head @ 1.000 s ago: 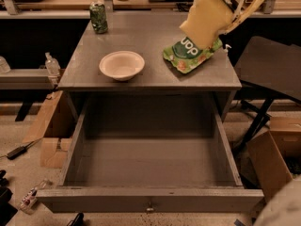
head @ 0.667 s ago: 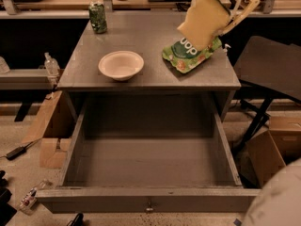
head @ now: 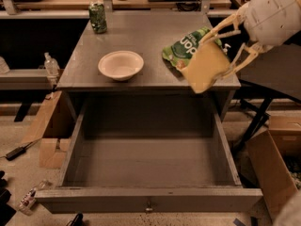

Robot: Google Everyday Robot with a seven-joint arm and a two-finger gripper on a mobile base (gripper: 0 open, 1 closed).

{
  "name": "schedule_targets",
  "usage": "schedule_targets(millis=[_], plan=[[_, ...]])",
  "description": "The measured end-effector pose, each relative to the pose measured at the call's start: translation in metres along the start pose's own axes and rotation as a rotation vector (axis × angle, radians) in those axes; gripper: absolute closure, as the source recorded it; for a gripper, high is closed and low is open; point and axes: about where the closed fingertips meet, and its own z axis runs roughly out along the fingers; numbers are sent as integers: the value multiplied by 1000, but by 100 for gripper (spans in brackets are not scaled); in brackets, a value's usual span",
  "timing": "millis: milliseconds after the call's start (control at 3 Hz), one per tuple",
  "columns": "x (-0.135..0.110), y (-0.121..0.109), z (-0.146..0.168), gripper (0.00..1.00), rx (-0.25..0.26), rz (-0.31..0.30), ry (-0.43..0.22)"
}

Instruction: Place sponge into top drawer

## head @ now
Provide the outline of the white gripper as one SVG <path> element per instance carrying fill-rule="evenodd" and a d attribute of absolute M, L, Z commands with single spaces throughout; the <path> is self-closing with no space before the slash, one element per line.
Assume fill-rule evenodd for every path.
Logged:
<path fill-rule="evenodd" d="M 211 29 L 199 44 L 205 45 L 229 37 L 240 37 L 242 41 L 247 41 L 248 36 L 241 29 L 242 24 L 249 38 L 256 42 L 250 47 L 243 43 L 234 60 L 216 79 L 224 79 L 241 71 L 259 54 L 267 53 L 273 46 L 283 44 L 298 33 L 301 30 L 301 0 L 250 0 Z M 231 31 L 221 33 L 221 30 L 230 26 Z M 243 51 L 248 56 L 237 63 Z"/>

